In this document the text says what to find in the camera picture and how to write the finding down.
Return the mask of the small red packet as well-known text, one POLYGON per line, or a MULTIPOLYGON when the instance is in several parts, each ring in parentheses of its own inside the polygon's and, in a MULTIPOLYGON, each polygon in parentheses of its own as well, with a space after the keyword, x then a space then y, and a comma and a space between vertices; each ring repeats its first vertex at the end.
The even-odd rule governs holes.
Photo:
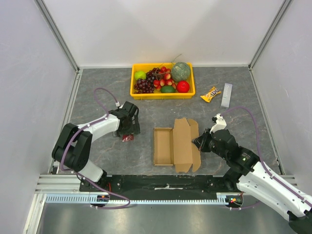
POLYGON ((122 136, 122 141, 123 142, 128 142, 128 141, 132 141, 134 140, 134 135, 130 134, 130 135, 123 135, 122 136))

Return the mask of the brown cardboard box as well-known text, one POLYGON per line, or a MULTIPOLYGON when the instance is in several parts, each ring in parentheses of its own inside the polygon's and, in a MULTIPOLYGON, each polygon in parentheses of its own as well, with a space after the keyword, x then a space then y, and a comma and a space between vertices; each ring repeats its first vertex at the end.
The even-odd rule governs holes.
POLYGON ((201 156, 192 140, 199 137, 193 119, 176 119, 173 128, 154 128, 154 165, 174 166, 177 173, 196 172, 201 156))

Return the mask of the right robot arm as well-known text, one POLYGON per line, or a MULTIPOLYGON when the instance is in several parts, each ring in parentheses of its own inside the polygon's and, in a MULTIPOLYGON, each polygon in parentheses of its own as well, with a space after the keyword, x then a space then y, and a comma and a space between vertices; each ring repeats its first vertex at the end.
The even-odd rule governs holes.
POLYGON ((201 152, 213 152, 230 167, 223 186, 229 192, 237 189, 271 207, 297 234, 312 232, 312 197, 276 174, 259 156, 239 146, 228 130, 212 133, 210 129, 192 140, 201 152))

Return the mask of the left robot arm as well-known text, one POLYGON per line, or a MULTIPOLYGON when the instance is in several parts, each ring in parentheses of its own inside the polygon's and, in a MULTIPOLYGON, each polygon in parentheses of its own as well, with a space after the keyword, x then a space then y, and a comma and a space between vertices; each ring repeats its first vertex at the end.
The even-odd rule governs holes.
POLYGON ((112 133, 115 137, 140 133, 139 109, 131 102, 125 102, 115 110, 89 123, 66 124, 52 150, 52 158, 90 180, 90 186, 97 192, 105 190, 107 173, 90 159, 91 145, 97 139, 112 133))

